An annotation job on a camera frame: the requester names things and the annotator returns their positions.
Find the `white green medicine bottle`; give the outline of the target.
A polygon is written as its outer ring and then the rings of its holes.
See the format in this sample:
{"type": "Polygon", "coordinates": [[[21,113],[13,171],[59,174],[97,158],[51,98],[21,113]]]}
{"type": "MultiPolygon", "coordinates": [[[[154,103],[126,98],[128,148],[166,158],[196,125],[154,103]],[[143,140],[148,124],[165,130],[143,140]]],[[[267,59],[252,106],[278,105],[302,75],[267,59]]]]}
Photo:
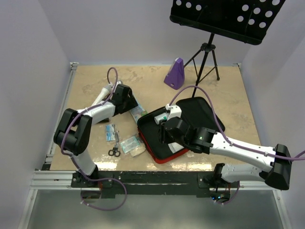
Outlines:
{"type": "Polygon", "coordinates": [[[166,121],[168,119],[168,113],[162,113],[154,117],[155,123],[158,125],[161,121],[166,121]]]}

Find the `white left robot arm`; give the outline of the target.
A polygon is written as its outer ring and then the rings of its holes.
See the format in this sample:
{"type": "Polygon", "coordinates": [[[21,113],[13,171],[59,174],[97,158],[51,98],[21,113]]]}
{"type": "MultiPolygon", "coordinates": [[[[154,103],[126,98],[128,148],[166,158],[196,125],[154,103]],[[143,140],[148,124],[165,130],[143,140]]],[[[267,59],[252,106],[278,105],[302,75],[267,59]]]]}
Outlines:
{"type": "Polygon", "coordinates": [[[66,109],[53,137],[63,154],[71,158],[77,171],[82,174],[82,182],[88,187],[96,186],[99,181],[97,165],[88,151],[92,125],[128,112],[138,105],[131,87],[122,83],[115,86],[110,98],[105,96],[104,88],[91,107],[66,109]]]}

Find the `red black medicine kit case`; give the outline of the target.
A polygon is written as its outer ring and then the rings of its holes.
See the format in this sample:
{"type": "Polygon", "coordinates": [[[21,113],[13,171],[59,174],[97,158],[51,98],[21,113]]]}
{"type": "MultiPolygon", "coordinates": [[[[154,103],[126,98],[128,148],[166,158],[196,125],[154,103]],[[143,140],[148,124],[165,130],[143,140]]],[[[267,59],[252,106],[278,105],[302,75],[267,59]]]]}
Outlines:
{"type": "Polygon", "coordinates": [[[167,163],[193,149],[196,153],[209,154],[208,144],[212,134],[208,132],[225,131],[219,118],[219,125],[216,124],[212,108],[204,98],[186,98],[176,102],[176,105],[182,110],[180,118],[157,124],[154,118],[167,113],[165,107],[161,107],[137,122],[139,137],[158,164],[167,163]]]}

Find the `blue clear plastic pouch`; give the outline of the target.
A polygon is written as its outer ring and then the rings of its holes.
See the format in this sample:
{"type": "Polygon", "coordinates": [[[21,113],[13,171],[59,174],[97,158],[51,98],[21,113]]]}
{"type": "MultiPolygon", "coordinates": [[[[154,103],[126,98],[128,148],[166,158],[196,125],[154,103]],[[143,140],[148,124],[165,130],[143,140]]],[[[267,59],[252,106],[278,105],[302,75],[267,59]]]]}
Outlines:
{"type": "Polygon", "coordinates": [[[138,105],[130,110],[130,114],[132,115],[135,123],[137,123],[141,117],[147,115],[148,113],[142,106],[138,105]]]}

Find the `white gauze packet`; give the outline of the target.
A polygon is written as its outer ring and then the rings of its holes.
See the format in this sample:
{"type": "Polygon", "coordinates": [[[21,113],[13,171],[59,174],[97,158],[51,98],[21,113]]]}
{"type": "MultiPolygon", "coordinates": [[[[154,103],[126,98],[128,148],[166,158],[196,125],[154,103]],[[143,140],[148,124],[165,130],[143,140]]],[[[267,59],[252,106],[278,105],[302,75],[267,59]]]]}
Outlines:
{"type": "Polygon", "coordinates": [[[168,144],[170,151],[174,154],[184,149],[184,147],[178,143],[170,143],[168,144]]]}

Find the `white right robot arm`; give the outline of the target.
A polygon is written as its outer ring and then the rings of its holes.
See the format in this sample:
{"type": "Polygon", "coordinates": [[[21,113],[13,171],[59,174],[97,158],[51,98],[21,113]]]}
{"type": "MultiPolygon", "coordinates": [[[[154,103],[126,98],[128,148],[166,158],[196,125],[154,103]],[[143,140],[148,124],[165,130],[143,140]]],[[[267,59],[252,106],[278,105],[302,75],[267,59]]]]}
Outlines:
{"type": "Polygon", "coordinates": [[[241,165],[219,163],[209,179],[212,185],[224,187],[237,181],[261,181],[268,186],[288,190],[292,161],[285,145],[266,147],[225,138],[205,127],[192,128],[179,117],[159,122],[160,142],[173,152],[181,146],[194,153],[220,155],[242,161],[241,165]]]}

